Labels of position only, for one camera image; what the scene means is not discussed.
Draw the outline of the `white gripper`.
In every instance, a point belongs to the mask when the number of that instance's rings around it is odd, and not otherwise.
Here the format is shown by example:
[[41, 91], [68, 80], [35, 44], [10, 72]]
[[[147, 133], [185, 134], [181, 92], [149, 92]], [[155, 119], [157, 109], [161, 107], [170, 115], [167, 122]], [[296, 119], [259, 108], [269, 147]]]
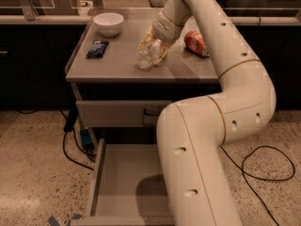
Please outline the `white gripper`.
[[150, 30], [142, 39], [138, 46], [137, 53], [146, 56], [153, 49], [153, 64], [158, 65], [166, 56], [170, 49], [170, 44], [174, 44], [182, 33], [183, 26], [170, 21], [161, 10], [152, 23]]

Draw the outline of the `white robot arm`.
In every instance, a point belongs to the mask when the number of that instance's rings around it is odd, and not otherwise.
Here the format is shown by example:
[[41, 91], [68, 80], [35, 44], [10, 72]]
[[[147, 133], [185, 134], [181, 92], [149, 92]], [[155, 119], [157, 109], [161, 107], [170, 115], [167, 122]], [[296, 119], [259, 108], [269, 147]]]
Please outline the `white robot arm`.
[[157, 122], [157, 146], [175, 226], [243, 226], [218, 149], [259, 132], [272, 118], [269, 74], [215, 0], [167, 0], [141, 41], [137, 64], [159, 64], [194, 18], [221, 92], [168, 105]]

